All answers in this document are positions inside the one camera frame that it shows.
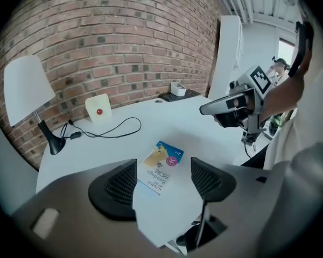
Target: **white lampshade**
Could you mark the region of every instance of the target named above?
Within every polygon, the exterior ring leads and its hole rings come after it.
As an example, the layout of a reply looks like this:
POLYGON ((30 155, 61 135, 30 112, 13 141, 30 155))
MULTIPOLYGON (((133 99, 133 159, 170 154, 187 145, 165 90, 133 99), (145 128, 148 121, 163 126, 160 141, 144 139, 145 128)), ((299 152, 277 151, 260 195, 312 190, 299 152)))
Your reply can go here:
POLYGON ((11 126, 55 97, 38 56, 23 56, 5 67, 4 96, 11 126))

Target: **black keyboard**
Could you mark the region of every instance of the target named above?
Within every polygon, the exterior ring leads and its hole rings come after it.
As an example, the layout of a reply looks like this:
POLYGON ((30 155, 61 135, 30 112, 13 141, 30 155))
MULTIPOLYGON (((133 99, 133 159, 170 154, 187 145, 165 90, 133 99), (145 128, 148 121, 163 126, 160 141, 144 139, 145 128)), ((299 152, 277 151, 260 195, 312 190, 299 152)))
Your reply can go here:
POLYGON ((160 98, 162 98, 163 100, 167 101, 167 102, 172 102, 172 101, 180 101, 182 99, 186 99, 186 98, 190 98, 190 97, 196 97, 196 96, 199 96, 200 93, 199 92, 196 92, 196 91, 193 91, 193 90, 190 90, 190 89, 187 89, 185 91, 185 94, 184 96, 176 96, 170 92, 164 92, 162 94, 159 95, 160 98))

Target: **black lamp base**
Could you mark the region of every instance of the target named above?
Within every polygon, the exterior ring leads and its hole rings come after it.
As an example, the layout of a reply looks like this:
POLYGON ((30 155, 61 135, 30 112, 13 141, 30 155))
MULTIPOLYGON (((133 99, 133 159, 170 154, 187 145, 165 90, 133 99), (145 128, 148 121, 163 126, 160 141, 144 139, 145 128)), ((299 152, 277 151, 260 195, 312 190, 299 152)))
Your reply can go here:
POLYGON ((45 121, 42 120, 39 124, 38 127, 42 130, 44 136, 46 137, 48 143, 49 143, 49 148, 50 148, 50 154, 56 155, 58 154, 63 147, 66 144, 66 139, 59 138, 55 136, 48 128, 46 125, 45 121))

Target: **pink circle logo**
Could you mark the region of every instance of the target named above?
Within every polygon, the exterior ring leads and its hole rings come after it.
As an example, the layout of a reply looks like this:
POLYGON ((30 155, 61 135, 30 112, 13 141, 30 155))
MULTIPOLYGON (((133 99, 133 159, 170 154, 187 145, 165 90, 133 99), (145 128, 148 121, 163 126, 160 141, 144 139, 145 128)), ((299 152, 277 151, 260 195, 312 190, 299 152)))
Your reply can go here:
POLYGON ((175 166, 177 164, 177 159, 174 156, 170 156, 166 159, 168 166, 175 166))

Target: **ceiling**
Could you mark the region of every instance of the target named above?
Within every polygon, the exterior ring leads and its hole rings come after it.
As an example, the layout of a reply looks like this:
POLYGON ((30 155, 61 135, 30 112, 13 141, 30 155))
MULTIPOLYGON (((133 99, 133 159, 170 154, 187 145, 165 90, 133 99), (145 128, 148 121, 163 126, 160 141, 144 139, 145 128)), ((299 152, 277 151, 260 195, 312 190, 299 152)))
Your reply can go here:
POLYGON ((297 0, 223 0, 226 9, 243 24, 260 22, 294 32, 300 20, 297 0))

